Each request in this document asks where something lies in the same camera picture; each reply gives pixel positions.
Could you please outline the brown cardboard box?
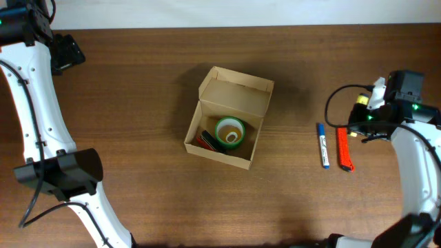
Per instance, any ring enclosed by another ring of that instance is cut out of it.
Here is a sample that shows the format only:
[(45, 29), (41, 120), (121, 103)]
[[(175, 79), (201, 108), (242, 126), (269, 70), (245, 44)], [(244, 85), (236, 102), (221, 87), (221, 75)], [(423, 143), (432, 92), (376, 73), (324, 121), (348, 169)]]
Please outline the brown cardboard box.
[[(198, 104), (184, 141), (187, 152), (249, 169), (273, 88), (274, 82), (268, 79), (213, 67), (198, 89)], [(245, 126), (240, 146), (226, 149), (226, 154), (200, 146), (196, 137), (207, 130), (215, 138), (217, 122), (228, 116), (240, 119)]]

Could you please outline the orange black stapler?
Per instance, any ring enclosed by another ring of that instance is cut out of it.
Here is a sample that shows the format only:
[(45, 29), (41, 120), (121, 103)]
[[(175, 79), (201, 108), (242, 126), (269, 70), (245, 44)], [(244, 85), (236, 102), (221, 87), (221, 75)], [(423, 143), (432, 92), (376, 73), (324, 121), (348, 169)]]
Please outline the orange black stapler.
[(205, 149), (221, 154), (226, 154), (226, 149), (207, 131), (203, 130), (197, 137), (198, 144)]

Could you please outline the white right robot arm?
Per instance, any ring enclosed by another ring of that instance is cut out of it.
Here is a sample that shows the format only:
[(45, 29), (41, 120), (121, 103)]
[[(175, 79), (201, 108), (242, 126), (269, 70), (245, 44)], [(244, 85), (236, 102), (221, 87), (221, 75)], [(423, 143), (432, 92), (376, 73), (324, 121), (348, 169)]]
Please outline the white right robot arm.
[(332, 234), (322, 247), (426, 247), (440, 244), (440, 110), (423, 104), (424, 75), (392, 71), (360, 94), (347, 124), (334, 127), (364, 143), (391, 142), (403, 193), (402, 218), (373, 240)]

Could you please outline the yellow highlighter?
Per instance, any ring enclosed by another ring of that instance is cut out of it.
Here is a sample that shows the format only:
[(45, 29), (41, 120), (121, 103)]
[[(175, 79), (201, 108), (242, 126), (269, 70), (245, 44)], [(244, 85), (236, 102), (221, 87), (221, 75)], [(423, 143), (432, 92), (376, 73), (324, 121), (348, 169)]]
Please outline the yellow highlighter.
[[(349, 115), (348, 124), (360, 123), (368, 121), (369, 110), (367, 105), (369, 102), (369, 96), (364, 93), (360, 93), (353, 105), (352, 111)], [(347, 130), (348, 135), (356, 137), (358, 134), (366, 136), (367, 128), (363, 126), (353, 126)]]

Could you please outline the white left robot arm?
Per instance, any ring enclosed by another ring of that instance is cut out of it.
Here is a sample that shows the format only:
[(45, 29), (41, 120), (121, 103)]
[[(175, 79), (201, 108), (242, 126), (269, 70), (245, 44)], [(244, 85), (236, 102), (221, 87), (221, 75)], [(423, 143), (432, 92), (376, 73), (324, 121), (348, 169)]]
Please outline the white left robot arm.
[(53, 76), (85, 61), (70, 35), (55, 34), (54, 1), (1, 2), (1, 73), (10, 88), (23, 134), (24, 165), (16, 179), (69, 207), (98, 247), (135, 247), (103, 188), (95, 149), (79, 150), (62, 117)]

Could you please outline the orange utility knife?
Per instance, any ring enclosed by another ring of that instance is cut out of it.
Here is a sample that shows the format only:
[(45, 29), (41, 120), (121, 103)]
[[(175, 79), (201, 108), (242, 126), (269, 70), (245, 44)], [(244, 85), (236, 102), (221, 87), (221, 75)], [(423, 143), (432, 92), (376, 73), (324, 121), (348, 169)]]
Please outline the orange utility knife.
[(355, 167), (351, 161), (349, 153), (349, 144), (347, 140), (347, 131), (343, 127), (336, 129), (337, 143), (338, 143), (338, 158), (340, 166), (346, 172), (354, 172)]

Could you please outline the small yellow tape roll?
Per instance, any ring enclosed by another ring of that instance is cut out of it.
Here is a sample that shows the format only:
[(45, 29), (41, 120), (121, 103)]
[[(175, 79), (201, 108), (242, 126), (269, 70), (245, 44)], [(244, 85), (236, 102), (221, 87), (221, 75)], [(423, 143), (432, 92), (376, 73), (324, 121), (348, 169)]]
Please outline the small yellow tape roll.
[(228, 144), (239, 142), (243, 136), (241, 129), (233, 125), (223, 126), (220, 128), (218, 135), (222, 141)]

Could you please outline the green tape roll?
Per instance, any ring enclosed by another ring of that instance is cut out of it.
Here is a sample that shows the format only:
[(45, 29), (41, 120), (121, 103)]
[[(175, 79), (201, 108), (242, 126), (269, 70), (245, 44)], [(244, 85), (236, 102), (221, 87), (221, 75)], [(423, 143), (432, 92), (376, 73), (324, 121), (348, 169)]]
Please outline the green tape roll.
[(245, 126), (243, 122), (232, 116), (219, 120), (214, 131), (216, 140), (225, 149), (238, 148), (245, 137)]

